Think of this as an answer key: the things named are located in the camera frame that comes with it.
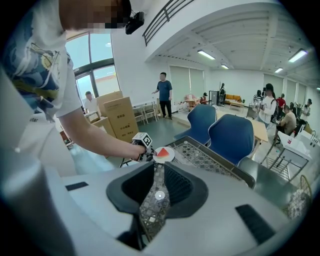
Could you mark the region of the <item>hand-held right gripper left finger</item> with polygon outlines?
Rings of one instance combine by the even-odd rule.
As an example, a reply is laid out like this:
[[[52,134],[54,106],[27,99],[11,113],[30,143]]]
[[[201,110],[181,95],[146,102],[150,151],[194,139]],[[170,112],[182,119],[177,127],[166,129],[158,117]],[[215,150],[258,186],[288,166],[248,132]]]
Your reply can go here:
[[[122,175],[108,184],[106,195],[119,212],[140,213],[140,206],[154,184],[154,167],[150,161],[121,168]]]

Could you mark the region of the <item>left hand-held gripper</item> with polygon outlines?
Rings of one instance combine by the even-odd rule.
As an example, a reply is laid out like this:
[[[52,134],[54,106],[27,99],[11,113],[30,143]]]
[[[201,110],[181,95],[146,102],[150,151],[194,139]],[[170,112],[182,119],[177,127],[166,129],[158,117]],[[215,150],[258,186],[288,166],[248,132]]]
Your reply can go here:
[[[144,152],[139,154],[136,158],[130,158],[131,161],[136,162],[149,162],[153,159],[153,156],[157,156],[158,153],[152,147],[152,139],[146,132],[138,132],[132,138],[132,145],[140,146],[144,148]]]

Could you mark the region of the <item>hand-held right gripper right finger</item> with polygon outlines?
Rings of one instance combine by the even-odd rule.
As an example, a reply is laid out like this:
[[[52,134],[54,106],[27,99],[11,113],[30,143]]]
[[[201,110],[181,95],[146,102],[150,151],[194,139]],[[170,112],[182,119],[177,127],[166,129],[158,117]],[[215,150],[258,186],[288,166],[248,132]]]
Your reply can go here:
[[[209,189],[199,177],[186,170],[183,164],[164,164],[164,185],[168,192],[167,219],[188,218],[207,201]]]

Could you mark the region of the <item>white round plate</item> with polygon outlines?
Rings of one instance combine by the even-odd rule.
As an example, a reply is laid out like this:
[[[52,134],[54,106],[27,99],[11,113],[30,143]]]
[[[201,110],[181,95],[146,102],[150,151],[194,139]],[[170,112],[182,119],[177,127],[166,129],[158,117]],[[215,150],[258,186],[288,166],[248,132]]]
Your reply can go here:
[[[175,158],[174,150],[172,148],[168,147],[168,146],[162,146],[162,147],[165,147],[167,149],[167,151],[170,153],[170,155],[167,156],[167,157],[163,157],[163,158],[160,158],[160,157],[157,157],[157,156],[152,156],[153,160],[158,164],[164,164],[165,162],[173,161],[173,159]],[[159,152],[162,147],[157,148],[155,151]]]

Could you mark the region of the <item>person's left forearm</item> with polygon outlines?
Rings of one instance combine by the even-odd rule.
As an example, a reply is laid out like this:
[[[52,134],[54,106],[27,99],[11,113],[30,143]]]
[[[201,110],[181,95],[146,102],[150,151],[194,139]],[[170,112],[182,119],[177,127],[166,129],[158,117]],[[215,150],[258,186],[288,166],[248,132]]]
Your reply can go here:
[[[119,140],[90,124],[80,108],[58,118],[63,129],[80,147],[104,157],[137,160],[146,148]]]

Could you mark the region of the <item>wooden stools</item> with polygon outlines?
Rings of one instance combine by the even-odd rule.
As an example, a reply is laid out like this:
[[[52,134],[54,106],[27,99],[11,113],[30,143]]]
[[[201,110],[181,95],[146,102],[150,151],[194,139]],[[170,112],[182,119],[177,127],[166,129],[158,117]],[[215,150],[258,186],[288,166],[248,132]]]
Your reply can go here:
[[[136,122],[149,124],[149,118],[153,118],[156,122],[159,120],[159,112],[155,100],[135,104],[132,106]]]

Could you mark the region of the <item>printed cardboard box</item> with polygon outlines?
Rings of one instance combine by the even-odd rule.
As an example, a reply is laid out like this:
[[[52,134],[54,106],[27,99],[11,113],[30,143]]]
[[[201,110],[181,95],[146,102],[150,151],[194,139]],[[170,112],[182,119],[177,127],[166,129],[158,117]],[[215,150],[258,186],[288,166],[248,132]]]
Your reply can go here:
[[[103,105],[115,137],[131,143],[139,129],[130,98],[123,97],[105,102]]]

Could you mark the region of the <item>blue chair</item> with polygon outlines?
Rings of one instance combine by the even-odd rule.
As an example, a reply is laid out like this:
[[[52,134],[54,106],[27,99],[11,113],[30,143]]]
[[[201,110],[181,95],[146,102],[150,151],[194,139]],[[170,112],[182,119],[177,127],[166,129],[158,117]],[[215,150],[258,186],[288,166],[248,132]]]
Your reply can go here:
[[[252,123],[243,117],[225,114],[208,129],[208,148],[237,166],[254,150]]]
[[[210,141],[209,128],[216,122],[216,109],[207,104],[198,104],[187,115],[190,128],[173,137],[175,141],[184,137],[190,137],[202,145],[207,145]]]

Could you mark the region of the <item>small open cardboard box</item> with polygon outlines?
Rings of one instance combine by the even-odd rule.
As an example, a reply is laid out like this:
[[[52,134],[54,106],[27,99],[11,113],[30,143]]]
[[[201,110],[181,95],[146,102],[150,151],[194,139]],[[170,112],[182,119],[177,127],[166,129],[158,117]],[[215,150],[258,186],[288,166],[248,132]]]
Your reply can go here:
[[[108,117],[101,117],[98,111],[86,113],[84,117],[90,124],[100,128],[112,137],[116,137]]]

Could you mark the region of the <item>plain cardboard box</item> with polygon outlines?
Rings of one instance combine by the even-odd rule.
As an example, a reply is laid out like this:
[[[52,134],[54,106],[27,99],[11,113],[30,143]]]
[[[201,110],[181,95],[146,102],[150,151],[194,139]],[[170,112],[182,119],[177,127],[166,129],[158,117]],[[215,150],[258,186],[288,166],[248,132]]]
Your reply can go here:
[[[102,117],[107,117],[107,113],[106,113],[106,109],[104,107],[104,103],[110,102],[110,101],[114,101],[114,100],[118,100],[123,98],[123,93],[121,90],[119,91],[114,91],[111,93],[107,93],[104,95],[101,95],[99,97],[96,98],[97,101],[97,105],[98,105],[98,109],[100,111],[100,115]]]

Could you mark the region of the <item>white roller blinds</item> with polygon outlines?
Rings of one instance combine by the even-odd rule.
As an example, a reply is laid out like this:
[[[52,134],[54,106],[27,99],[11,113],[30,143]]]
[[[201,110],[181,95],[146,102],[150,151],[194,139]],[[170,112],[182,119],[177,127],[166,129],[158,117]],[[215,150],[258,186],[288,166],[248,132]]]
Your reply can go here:
[[[197,99],[205,91],[205,76],[201,69],[169,66],[170,81],[173,91],[173,101],[177,104],[189,99]]]

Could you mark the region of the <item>orange sofa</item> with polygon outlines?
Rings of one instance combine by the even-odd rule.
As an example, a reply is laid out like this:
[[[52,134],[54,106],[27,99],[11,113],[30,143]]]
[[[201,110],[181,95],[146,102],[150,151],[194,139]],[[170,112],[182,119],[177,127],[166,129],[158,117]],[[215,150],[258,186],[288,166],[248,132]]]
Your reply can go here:
[[[234,95],[234,94],[226,94],[225,99],[224,99],[225,104],[230,104],[230,103],[243,103],[243,100],[240,95]]]

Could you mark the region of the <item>light wooden table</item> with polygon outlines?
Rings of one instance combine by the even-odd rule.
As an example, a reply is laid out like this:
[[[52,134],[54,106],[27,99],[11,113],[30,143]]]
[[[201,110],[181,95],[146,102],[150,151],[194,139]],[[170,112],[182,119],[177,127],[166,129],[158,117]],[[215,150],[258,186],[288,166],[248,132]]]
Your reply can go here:
[[[227,112],[223,112],[220,110],[217,110],[216,112],[216,117],[217,120],[220,119],[222,116],[228,114]],[[257,120],[253,120],[252,118],[248,118],[248,117],[242,117],[242,116],[238,116],[236,114],[230,114],[232,116],[236,116],[236,117],[241,117],[244,119],[249,120],[252,123],[253,126],[253,133],[254,133],[254,137],[256,140],[260,140],[260,142],[268,142],[268,134],[267,134],[267,129],[264,125],[263,122],[259,122]]]

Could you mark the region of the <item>black balcony railing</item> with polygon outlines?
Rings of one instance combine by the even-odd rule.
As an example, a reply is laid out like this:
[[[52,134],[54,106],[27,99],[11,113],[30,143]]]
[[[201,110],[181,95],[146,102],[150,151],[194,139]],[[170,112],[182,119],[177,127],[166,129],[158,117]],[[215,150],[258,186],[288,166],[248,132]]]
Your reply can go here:
[[[147,47],[159,30],[182,9],[195,0],[169,0],[152,19],[142,34],[144,44]]]

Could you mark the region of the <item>person's white printed shirt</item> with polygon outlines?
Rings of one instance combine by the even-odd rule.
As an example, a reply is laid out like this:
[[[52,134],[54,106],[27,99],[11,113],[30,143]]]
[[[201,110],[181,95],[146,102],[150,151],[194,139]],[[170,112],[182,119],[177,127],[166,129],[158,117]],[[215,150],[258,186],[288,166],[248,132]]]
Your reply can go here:
[[[62,177],[74,176],[76,169],[56,120],[81,107],[66,42],[59,0],[40,0],[17,25],[2,59],[6,75],[32,109],[19,149]]]

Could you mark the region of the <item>white metal-frame table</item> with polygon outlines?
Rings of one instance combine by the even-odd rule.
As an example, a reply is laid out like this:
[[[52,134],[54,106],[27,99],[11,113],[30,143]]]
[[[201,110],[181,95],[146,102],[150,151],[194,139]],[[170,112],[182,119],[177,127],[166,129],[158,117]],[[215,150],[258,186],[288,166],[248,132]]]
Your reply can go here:
[[[304,130],[296,137],[279,132],[261,162],[284,180],[292,182],[320,163],[320,142]]]

